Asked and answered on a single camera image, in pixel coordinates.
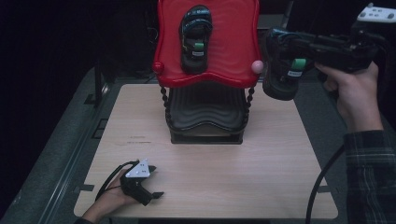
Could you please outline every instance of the shoe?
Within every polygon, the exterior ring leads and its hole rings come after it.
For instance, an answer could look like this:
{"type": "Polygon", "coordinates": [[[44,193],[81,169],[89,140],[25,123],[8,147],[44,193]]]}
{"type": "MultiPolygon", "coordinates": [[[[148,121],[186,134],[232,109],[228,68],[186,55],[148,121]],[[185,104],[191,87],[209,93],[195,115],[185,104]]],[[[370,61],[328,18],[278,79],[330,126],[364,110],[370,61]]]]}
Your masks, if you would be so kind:
{"type": "Polygon", "coordinates": [[[212,34],[212,16],[207,7],[192,7],[183,16],[179,26],[181,42],[181,69],[186,74],[198,75],[207,69],[207,47],[212,34]]]}

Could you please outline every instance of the person's left hand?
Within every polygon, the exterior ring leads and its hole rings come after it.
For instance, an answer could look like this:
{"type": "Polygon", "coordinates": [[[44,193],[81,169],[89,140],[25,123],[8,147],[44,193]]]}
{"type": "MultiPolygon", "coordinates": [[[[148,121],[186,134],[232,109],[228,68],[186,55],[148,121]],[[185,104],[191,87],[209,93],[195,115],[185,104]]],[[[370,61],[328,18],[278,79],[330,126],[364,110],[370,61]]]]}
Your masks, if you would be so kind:
{"type": "Polygon", "coordinates": [[[139,203],[134,198],[125,195],[120,188],[120,177],[125,172],[126,170],[120,171],[108,186],[108,190],[84,213],[82,218],[92,223],[99,223],[102,217],[109,215],[118,208],[127,204],[139,203]]]}

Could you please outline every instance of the dark background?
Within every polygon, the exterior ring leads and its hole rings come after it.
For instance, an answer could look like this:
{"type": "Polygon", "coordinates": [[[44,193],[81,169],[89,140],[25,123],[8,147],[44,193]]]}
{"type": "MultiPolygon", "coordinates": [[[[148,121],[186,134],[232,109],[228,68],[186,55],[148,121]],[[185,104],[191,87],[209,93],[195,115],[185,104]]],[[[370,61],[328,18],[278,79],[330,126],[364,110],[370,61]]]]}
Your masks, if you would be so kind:
{"type": "MultiPolygon", "coordinates": [[[[156,0],[0,1],[0,216],[18,193],[84,75],[98,62],[140,76],[155,50],[156,0]]],[[[261,13],[283,13],[288,1],[262,1],[261,13]]],[[[345,34],[370,1],[296,0],[288,29],[345,34]]],[[[371,1],[393,7],[390,1],[371,1]]],[[[394,41],[395,29],[385,34],[394,41]]],[[[382,64],[384,56],[378,56],[382,64]]],[[[396,127],[396,76],[381,85],[382,112],[396,127]]]]}

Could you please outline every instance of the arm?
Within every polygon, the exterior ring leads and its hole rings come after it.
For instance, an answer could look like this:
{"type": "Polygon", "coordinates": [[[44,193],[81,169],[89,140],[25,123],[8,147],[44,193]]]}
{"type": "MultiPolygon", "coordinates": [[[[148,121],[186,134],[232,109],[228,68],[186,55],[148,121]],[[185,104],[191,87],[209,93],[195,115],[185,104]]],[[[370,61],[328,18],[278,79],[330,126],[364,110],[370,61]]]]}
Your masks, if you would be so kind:
{"type": "Polygon", "coordinates": [[[127,204],[138,203],[135,199],[125,195],[120,188],[120,177],[126,170],[121,170],[120,173],[108,186],[108,190],[100,196],[100,198],[84,213],[82,218],[79,218],[75,224],[92,224],[99,223],[99,221],[116,211],[118,208],[127,204]]]}
{"type": "Polygon", "coordinates": [[[378,69],[372,63],[357,74],[323,65],[325,88],[338,91],[337,108],[346,122],[347,215],[349,223],[394,223],[396,213],[396,156],[376,100],[378,69]]]}

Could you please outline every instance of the gray floor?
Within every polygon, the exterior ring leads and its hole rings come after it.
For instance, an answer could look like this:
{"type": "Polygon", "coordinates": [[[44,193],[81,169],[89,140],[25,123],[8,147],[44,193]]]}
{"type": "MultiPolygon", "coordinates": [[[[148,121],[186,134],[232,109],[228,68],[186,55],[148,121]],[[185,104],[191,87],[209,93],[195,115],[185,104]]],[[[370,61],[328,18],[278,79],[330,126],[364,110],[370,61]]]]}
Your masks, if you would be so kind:
{"type": "MultiPolygon", "coordinates": [[[[87,99],[94,94],[93,70],[81,82],[73,100],[52,137],[48,141],[34,169],[21,188],[21,192],[8,208],[1,223],[73,223],[76,220],[73,209],[78,192],[84,188],[83,182],[99,144],[101,130],[106,127],[112,107],[120,87],[126,83],[144,83],[145,79],[118,78],[115,83],[106,84],[102,103],[94,108],[87,99]]],[[[295,103],[304,126],[323,167],[337,148],[342,145],[342,135],[346,131],[339,119],[334,101],[322,89],[313,76],[300,82],[295,103]]],[[[261,83],[256,91],[261,91],[261,83]]],[[[312,223],[346,222],[346,176],[345,158],[342,156],[326,175],[328,189],[339,210],[333,220],[313,220],[312,223]]],[[[137,219],[111,218],[112,223],[137,223],[137,219]]],[[[150,223],[179,223],[175,220],[156,220],[150,223]]],[[[271,223],[297,224],[294,220],[195,220],[196,223],[271,223]]],[[[111,223],[106,218],[101,223],[111,223]]]]}

